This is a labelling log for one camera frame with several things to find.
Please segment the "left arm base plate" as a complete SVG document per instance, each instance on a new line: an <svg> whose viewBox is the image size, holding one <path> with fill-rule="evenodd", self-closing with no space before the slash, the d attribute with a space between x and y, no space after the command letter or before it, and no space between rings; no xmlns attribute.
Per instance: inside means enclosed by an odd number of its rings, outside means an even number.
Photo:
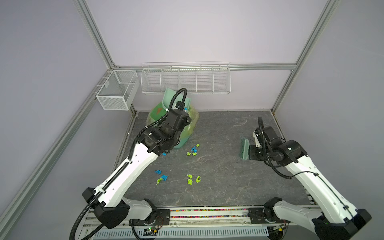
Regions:
<svg viewBox="0 0 384 240"><path fill-rule="evenodd" d="M170 224L171 211L170 209L158 209L150 213L150 215L144 219L133 219L129 225L131 226L168 226Z"/></svg>

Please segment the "aluminium frame profiles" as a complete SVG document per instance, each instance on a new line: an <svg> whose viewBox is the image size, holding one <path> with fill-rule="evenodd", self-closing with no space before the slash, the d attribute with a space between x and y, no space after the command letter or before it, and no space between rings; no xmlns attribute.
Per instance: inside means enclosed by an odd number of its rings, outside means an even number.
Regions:
<svg viewBox="0 0 384 240"><path fill-rule="evenodd" d="M296 78L297 74L301 70L304 62L307 60L310 55L313 47L318 41L320 35L326 28L330 18L334 14L335 10L339 6L340 1L327 1L324 9L322 10L319 19L317 20L315 27L304 46L298 60L293 64L291 73L284 84L281 92L279 93L271 112L276 113L277 109L281 105L285 95L288 92L289 87L291 86L293 80ZM120 70L120 66L116 66L113 63L111 55L107 51L105 42L98 30L94 18L90 13L90 9L85 1L74 1L74 5L78 10L83 23L85 24L93 42L97 46L99 53L102 56L102 59L107 65L107 74L110 74L113 70ZM78 109L76 114L72 117L70 122L67 124L65 129L50 147L48 152L44 155L41 162L35 168L31 176L24 183L20 191L17 193L15 198L11 201L9 206L6 208L4 213L1 215L1 239L5 240L8 235L11 233L12 229L15 227L16 223L27 209L28 205L37 194L38 190L48 177L49 173L52 171L53 167L56 165L57 161L60 159L61 155L67 148L68 144L71 142L72 138L75 136L76 132L89 115L93 105L96 102L96 93L91 93L82 106Z"/></svg>

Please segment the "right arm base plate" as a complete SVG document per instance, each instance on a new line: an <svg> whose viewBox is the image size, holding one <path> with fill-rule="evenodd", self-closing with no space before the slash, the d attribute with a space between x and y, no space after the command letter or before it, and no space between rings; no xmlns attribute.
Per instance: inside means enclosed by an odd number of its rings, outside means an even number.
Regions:
<svg viewBox="0 0 384 240"><path fill-rule="evenodd" d="M287 224L287 221L279 219L271 208L249 208L248 217L252 224Z"/></svg>

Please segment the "green scraps front centre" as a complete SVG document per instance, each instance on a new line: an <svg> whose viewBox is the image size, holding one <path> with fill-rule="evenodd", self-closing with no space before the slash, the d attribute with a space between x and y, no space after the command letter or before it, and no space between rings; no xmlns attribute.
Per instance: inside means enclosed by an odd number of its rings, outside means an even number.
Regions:
<svg viewBox="0 0 384 240"><path fill-rule="evenodd" d="M193 175L187 175L187 177L188 177L188 180L187 180L188 185L192 185L193 183L199 183L201 181L200 176L194 177Z"/></svg>

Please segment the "aluminium front rail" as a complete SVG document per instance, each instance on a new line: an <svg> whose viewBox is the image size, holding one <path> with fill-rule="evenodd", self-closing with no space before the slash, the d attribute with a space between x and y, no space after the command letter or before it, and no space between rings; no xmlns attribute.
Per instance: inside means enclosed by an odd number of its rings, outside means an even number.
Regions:
<svg viewBox="0 0 384 240"><path fill-rule="evenodd" d="M170 227L194 226L249 226L249 225L280 225L252 224L248 217L249 208L264 208L263 206L225 206L225 207L167 207L170 209Z"/></svg>

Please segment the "mint green hand brush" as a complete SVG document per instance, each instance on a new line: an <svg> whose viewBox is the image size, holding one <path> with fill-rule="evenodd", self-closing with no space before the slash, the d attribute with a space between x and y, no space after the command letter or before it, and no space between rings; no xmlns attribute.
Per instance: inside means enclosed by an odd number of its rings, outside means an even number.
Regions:
<svg viewBox="0 0 384 240"><path fill-rule="evenodd" d="M248 160L249 159L249 150L250 150L249 139L242 138L241 139L241 147L240 147L240 157L242 160Z"/></svg>

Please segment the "blue green scraps near bin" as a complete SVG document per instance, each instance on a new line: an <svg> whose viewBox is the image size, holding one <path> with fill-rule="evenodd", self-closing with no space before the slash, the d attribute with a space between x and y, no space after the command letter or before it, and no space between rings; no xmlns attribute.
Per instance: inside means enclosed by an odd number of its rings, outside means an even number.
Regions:
<svg viewBox="0 0 384 240"><path fill-rule="evenodd" d="M196 156L199 147L200 147L200 144L196 144L195 146L193 146L191 150L187 152L187 156Z"/></svg>

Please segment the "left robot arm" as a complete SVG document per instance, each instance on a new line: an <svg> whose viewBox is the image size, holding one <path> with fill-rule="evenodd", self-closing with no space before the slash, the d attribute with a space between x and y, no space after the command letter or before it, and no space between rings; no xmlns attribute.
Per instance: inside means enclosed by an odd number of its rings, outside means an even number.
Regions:
<svg viewBox="0 0 384 240"><path fill-rule="evenodd" d="M88 240L100 229L113 229L128 219L152 225L157 221L158 209L148 199L141 201L125 198L125 194L133 182L148 165L159 156L168 154L180 142L180 135L192 119L185 110L188 91L179 89L171 98L166 114L159 120L145 126L134 138L128 157L100 185L87 188L83 198L87 205L76 219L69 238L74 240L76 232L89 209L101 223L95 230L85 236Z"/></svg>

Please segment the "blue green scraps front left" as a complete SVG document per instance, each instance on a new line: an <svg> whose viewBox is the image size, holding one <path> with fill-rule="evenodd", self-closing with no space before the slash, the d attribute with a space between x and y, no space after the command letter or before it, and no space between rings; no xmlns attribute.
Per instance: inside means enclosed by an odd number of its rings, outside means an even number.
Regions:
<svg viewBox="0 0 384 240"><path fill-rule="evenodd" d="M154 173L156 173L159 176L159 178L157 179L157 185L160 182L166 181L168 179L168 176L167 175L163 175L161 170L154 171Z"/></svg>

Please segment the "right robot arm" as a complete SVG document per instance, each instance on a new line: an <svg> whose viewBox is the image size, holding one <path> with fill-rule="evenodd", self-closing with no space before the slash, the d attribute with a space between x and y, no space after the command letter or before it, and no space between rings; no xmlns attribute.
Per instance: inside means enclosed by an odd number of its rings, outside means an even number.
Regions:
<svg viewBox="0 0 384 240"><path fill-rule="evenodd" d="M274 197L259 214L249 209L251 220L293 223L315 233L320 240L349 240L372 220L367 210L357 209L333 187L298 142L280 138L272 127L264 125L262 117L253 136L254 145L248 139L242 140L243 159L264 162L286 180L297 179L319 207L299 207Z"/></svg>

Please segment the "small white mesh basket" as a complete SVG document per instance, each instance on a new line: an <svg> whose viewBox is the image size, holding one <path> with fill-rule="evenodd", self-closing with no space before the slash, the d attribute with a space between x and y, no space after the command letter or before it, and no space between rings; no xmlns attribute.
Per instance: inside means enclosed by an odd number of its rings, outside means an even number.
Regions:
<svg viewBox="0 0 384 240"><path fill-rule="evenodd" d="M129 111L139 86L136 71L112 70L96 97L104 110Z"/></svg>

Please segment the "green trash bin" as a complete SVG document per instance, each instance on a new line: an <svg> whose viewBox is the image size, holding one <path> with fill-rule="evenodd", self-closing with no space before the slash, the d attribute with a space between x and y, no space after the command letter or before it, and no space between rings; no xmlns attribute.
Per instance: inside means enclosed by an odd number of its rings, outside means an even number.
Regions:
<svg viewBox="0 0 384 240"><path fill-rule="evenodd" d="M152 108L152 110L148 114L147 119L146 119L146 126L159 120L166 113L167 113L167 111L163 108L163 103L162 102L158 103L154 108ZM193 131L195 129L196 121L193 119L194 117L193 117L192 111L190 111L188 113L192 119L192 122L188 126L186 126L184 128L184 130L182 131L182 133L180 135L180 141L179 141L178 145L175 146L176 149L181 148L188 141L188 139L191 137L191 135L193 134Z"/></svg>

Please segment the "yellow-green plastic bin liner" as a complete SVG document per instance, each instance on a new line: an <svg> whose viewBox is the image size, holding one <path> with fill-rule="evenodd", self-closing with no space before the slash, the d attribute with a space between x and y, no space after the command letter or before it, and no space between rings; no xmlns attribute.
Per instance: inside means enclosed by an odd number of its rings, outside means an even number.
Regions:
<svg viewBox="0 0 384 240"><path fill-rule="evenodd" d="M146 126L159 120L166 113L167 111L164 109L163 103L162 102L158 103L148 114L148 117L146 120ZM194 109L192 106L189 107L188 114L191 118L191 123L188 126L186 126L182 131L180 135L181 140L188 139L193 134L194 128L199 119L198 111Z"/></svg>

